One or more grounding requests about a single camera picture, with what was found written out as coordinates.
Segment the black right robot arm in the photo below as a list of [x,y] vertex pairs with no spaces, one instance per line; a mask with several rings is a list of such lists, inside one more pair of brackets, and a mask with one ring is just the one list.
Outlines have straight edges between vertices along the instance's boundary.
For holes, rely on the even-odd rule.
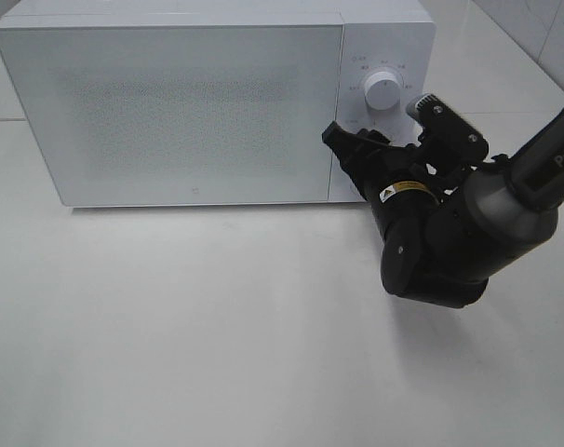
[[381,279],[395,296],[462,308],[492,275],[545,243],[564,201],[564,106],[515,154],[491,156],[482,134],[432,94],[408,115],[416,143],[331,123],[323,143],[369,203],[383,239]]

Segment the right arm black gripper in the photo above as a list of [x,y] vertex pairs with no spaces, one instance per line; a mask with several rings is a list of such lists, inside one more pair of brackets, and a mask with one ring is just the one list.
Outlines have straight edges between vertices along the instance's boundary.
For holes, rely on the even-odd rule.
[[[413,99],[406,112],[422,129],[419,149],[427,163],[480,163],[489,146],[482,134],[434,94]],[[377,130],[357,133],[332,121],[322,142],[369,202],[383,239],[381,279],[400,298],[451,308],[475,303],[485,279],[465,281],[448,273],[425,240],[438,203],[409,172],[409,153],[389,145]]]

